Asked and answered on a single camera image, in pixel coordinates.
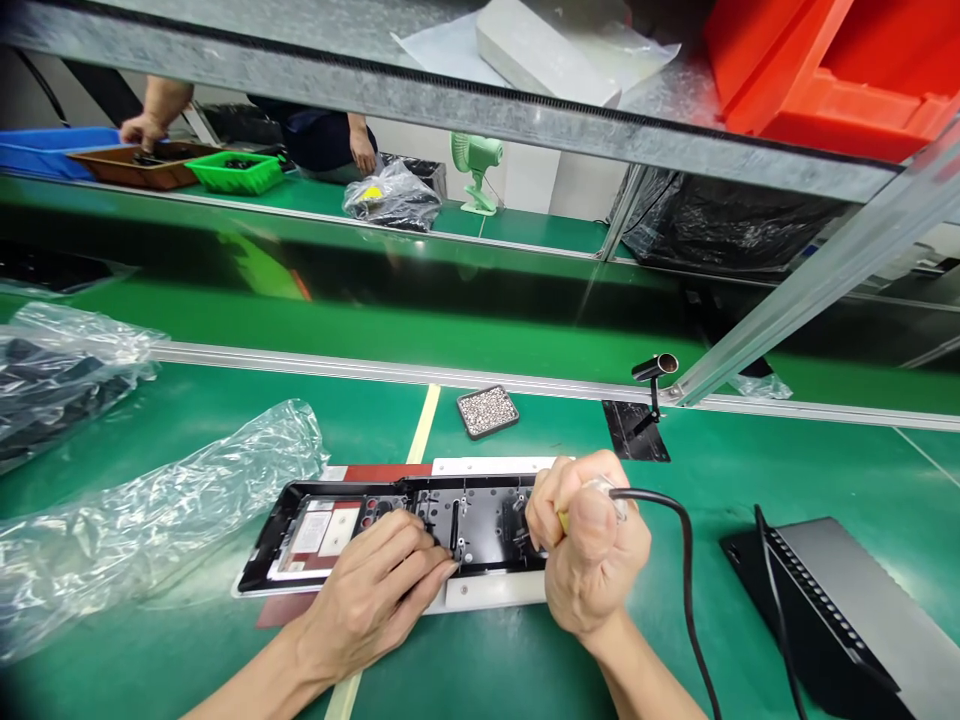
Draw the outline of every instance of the red box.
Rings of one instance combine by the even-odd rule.
[[[704,34],[731,132],[900,162],[960,110],[957,0],[718,0]]]

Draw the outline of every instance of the worker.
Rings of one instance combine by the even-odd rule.
[[[247,96],[280,125],[290,160],[311,180],[341,185],[379,173],[383,162],[366,118],[355,113]],[[140,143],[146,153],[167,137],[172,123],[193,98],[193,85],[148,76],[143,112],[120,128],[120,141]]]
[[[549,551],[550,613],[599,663],[621,719],[705,720],[627,614],[627,595],[650,554],[650,531],[633,503],[618,522],[609,497],[582,487],[599,476],[629,485],[609,450],[557,458],[537,475],[526,514],[533,542]],[[564,512],[566,535],[558,518]],[[400,647],[456,569],[450,551],[436,545],[419,518],[402,510],[385,515],[344,548],[306,613],[188,720],[296,716]],[[550,688],[528,691],[546,694]]]

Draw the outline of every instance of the human hand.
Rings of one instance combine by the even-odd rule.
[[[353,161],[357,164],[360,172],[364,176],[370,175],[377,169],[377,153],[373,149],[370,137],[366,130],[351,131],[350,133],[350,153],[353,155]]]
[[[310,609],[294,621],[298,662],[340,682],[398,648],[456,571],[420,518],[383,516],[343,549]]]
[[[618,523],[613,501],[597,489],[583,487],[601,475],[617,487],[630,485],[609,450],[578,460],[558,457],[550,470],[537,473],[526,507],[534,545],[550,553],[546,572],[550,613],[581,642],[623,609],[650,556],[650,530],[636,504],[627,503],[627,519]],[[560,512],[569,516],[566,536]]]
[[[120,142],[140,143],[145,153],[152,154],[153,146],[166,136],[166,126],[146,113],[130,118],[120,126]]]

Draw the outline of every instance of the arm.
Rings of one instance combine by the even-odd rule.
[[[377,169],[377,154],[367,134],[367,119],[363,115],[347,113],[350,125],[350,153],[364,175],[370,175]]]
[[[534,544],[550,553],[550,613],[596,659],[620,718],[705,720],[627,614],[624,603],[650,556],[650,530],[635,503],[627,504],[620,520],[607,495],[583,487],[600,477],[617,487],[630,485],[609,450],[578,460],[557,458],[537,475],[526,516]]]
[[[583,646],[593,655],[620,718],[705,720],[703,711],[667,670],[625,611]]]
[[[144,152],[153,152],[154,143],[167,136],[170,123],[193,99],[193,85],[168,78],[147,76],[143,112],[120,128],[122,142],[139,142]]]
[[[310,609],[185,720],[288,720],[399,647],[456,571],[403,510],[355,537]]]

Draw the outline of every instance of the green bin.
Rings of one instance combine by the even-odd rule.
[[[246,170],[224,167],[230,160],[253,160],[256,165]],[[262,195],[274,185],[283,182],[280,159],[268,155],[219,152],[199,160],[192,160],[187,167],[193,170],[207,192],[226,195]]]

